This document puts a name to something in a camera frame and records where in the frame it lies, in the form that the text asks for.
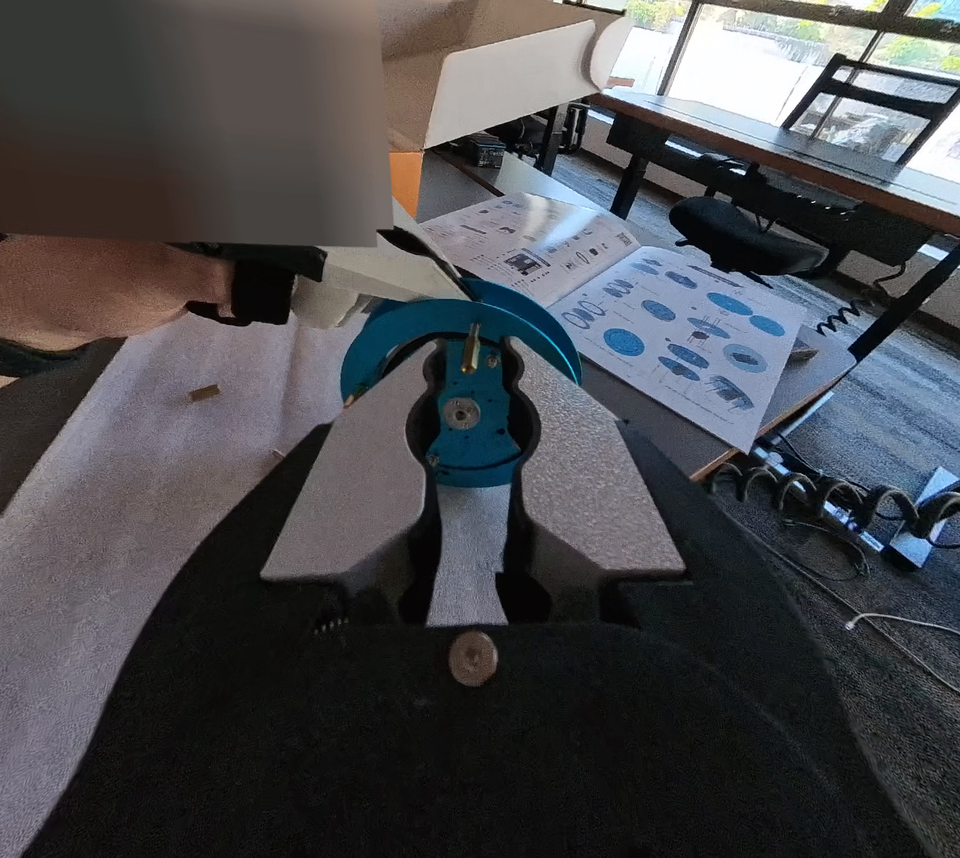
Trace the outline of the person's left forearm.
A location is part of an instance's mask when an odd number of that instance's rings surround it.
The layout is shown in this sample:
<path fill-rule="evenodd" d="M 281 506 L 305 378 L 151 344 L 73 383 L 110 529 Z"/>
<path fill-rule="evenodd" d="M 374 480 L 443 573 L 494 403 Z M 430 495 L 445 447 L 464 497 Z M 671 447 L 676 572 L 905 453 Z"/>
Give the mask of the person's left forearm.
<path fill-rule="evenodd" d="M 17 237 L 1 246 L 2 340 L 67 352 L 187 312 L 186 254 L 163 244 Z"/>

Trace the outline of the dark grey desk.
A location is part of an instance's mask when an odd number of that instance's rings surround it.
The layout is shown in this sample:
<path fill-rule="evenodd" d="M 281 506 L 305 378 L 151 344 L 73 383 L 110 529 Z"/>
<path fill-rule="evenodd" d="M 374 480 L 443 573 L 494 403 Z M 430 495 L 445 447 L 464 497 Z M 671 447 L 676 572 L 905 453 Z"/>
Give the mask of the dark grey desk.
<path fill-rule="evenodd" d="M 419 220 L 489 200 L 502 189 L 532 192 L 585 206 L 592 204 L 563 182 L 540 175 L 522 163 L 505 166 L 503 177 L 495 171 L 483 173 L 477 182 L 438 153 L 428 152 L 422 173 Z M 764 431 L 792 420 L 831 391 L 855 365 L 853 357 L 839 344 L 809 329 L 803 331 L 803 340 L 819 350 L 812 359 L 786 367 L 764 415 Z M 101 341 L 80 361 L 60 371 L 2 390 L 2 508 L 27 480 L 121 346 L 117 339 Z M 589 394 L 619 418 L 642 429 L 692 480 L 702 480 L 727 459 L 728 453 L 719 439 L 691 426 L 590 362 L 584 364 L 583 372 L 583 387 Z"/>

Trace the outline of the printed instruction booklet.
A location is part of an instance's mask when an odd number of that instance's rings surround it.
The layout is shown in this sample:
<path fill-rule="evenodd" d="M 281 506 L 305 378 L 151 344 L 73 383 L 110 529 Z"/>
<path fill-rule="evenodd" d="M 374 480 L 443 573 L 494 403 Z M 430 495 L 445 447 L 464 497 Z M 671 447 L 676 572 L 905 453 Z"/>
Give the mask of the printed instruction booklet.
<path fill-rule="evenodd" d="M 621 219 L 529 193 L 419 226 L 451 264 L 546 308 L 589 360 L 740 451 L 763 418 L 804 310 Z"/>

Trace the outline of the white power adapter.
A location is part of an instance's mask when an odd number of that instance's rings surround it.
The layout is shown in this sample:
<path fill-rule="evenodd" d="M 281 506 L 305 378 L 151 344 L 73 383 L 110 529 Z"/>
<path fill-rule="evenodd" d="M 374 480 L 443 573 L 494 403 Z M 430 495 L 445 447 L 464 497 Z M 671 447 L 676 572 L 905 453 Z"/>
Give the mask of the white power adapter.
<path fill-rule="evenodd" d="M 918 493 L 914 507 L 913 519 L 901 526 L 885 549 L 892 564 L 905 571 L 922 568 L 930 552 L 941 548 L 942 530 L 959 514 L 958 475 L 938 467 Z"/>

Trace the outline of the person's left hand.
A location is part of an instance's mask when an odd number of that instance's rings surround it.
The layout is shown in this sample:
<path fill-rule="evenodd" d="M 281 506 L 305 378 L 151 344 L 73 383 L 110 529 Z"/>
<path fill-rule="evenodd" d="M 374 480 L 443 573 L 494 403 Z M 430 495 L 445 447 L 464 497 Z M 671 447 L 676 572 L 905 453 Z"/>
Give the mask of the person's left hand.
<path fill-rule="evenodd" d="M 178 260 L 175 293 L 188 310 L 219 323 L 235 324 L 233 308 L 235 263 L 175 250 Z"/>

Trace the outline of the white foam sheet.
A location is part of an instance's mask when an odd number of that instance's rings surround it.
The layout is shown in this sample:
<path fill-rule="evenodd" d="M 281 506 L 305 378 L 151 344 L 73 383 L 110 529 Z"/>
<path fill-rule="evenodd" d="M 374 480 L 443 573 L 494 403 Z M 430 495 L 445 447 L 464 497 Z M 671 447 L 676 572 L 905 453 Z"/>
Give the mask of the white foam sheet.
<path fill-rule="evenodd" d="M 128 340 L 6 506 L 2 856 L 494 856 L 530 830 L 529 627 L 261 577 L 345 408 L 340 333 Z"/>

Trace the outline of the black office chair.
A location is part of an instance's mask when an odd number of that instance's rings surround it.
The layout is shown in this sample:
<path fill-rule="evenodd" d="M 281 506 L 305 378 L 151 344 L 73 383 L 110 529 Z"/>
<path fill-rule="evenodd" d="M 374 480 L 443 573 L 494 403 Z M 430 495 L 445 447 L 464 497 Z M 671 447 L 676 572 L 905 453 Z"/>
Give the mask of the black office chair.
<path fill-rule="evenodd" d="M 672 206 L 678 247 L 704 252 L 726 274 L 767 277 L 830 275 L 852 251 L 844 239 L 848 209 L 775 182 L 756 164 L 715 161 L 703 194 Z"/>

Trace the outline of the long beige table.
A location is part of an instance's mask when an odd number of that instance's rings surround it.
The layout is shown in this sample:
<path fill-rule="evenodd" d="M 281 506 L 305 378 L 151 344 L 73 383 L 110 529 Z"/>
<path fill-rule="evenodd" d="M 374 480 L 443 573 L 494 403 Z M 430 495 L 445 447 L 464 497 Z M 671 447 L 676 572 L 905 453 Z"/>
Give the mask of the long beige table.
<path fill-rule="evenodd" d="M 946 179 L 697 101 L 617 87 L 590 96 L 588 102 L 617 117 L 773 168 L 936 233 L 959 237 L 959 186 Z"/>

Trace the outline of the black chair frame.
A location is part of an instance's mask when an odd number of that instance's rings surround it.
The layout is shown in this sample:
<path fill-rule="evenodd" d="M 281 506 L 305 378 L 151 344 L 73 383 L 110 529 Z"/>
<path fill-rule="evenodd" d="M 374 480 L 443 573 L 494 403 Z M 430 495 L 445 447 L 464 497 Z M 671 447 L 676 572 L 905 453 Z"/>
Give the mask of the black chair frame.
<path fill-rule="evenodd" d="M 904 168 L 958 102 L 955 75 L 885 67 L 835 53 L 780 127 Z"/>

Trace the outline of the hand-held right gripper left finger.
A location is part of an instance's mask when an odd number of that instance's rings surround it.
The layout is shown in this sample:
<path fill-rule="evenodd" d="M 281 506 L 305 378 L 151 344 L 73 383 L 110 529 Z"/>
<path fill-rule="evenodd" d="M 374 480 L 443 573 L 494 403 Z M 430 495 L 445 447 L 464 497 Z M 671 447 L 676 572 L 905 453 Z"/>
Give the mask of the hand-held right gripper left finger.
<path fill-rule="evenodd" d="M 443 345 L 425 345 L 331 425 L 262 570 L 270 583 L 375 589 L 397 607 L 414 580 L 408 536 L 426 516 L 428 471 L 408 430 L 435 391 Z"/>

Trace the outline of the orange cardboard box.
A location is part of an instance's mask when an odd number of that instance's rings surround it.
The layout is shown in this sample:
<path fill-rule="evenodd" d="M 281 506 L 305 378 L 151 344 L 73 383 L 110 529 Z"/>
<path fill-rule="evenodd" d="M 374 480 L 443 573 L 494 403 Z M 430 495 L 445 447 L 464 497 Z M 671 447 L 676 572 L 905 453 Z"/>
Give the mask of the orange cardboard box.
<path fill-rule="evenodd" d="M 608 86 L 633 22 L 547 0 L 375 0 L 394 200 L 417 214 L 426 149 Z"/>

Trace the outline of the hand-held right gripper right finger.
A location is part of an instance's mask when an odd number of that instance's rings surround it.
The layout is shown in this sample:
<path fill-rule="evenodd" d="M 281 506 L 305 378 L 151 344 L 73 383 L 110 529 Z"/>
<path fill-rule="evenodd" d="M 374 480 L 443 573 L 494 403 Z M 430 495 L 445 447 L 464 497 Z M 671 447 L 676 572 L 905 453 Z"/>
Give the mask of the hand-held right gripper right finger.
<path fill-rule="evenodd" d="M 553 607 L 599 606 L 622 581 L 684 577 L 616 416 L 530 347 L 503 350 L 511 399 L 531 428 L 513 486 L 522 573 Z"/>

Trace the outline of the blue round metal base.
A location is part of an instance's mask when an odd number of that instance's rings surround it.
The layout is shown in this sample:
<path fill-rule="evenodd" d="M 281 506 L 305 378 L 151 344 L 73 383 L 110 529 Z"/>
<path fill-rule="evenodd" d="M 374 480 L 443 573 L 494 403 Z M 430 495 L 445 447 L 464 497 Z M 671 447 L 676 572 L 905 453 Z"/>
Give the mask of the blue round metal base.
<path fill-rule="evenodd" d="M 391 361 L 404 359 L 426 341 L 467 341 L 479 326 L 482 346 L 498 347 L 517 338 L 574 384 L 582 383 L 582 363 L 564 327 L 535 300 L 510 288 L 477 278 L 466 280 L 473 300 L 384 301 L 367 318 L 344 356 L 340 390 L 356 398 L 387 374 Z"/>

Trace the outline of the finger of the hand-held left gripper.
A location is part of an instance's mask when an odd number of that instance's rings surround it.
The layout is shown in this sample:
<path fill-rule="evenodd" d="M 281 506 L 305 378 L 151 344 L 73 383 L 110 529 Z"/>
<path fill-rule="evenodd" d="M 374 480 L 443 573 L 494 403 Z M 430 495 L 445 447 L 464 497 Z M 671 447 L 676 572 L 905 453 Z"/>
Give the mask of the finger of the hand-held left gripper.
<path fill-rule="evenodd" d="M 378 230 L 372 246 L 331 247 L 321 281 L 395 302 L 473 299 L 444 254 L 400 203 L 391 204 L 392 224 Z"/>
<path fill-rule="evenodd" d="M 342 327 L 365 312 L 372 297 L 297 275 L 291 294 L 291 312 L 305 327 L 328 331 Z"/>

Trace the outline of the blue disc with bearing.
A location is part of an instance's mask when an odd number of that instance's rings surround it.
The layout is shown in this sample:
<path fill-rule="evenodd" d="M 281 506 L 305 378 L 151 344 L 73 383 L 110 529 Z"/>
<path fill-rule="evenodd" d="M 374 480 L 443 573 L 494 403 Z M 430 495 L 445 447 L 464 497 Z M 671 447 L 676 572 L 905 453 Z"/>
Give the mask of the blue disc with bearing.
<path fill-rule="evenodd" d="M 438 432 L 425 447 L 428 468 L 438 487 L 511 489 L 534 444 L 535 420 L 518 387 L 521 359 L 507 341 L 485 341 L 476 370 L 467 373 L 466 337 L 437 339 Z"/>

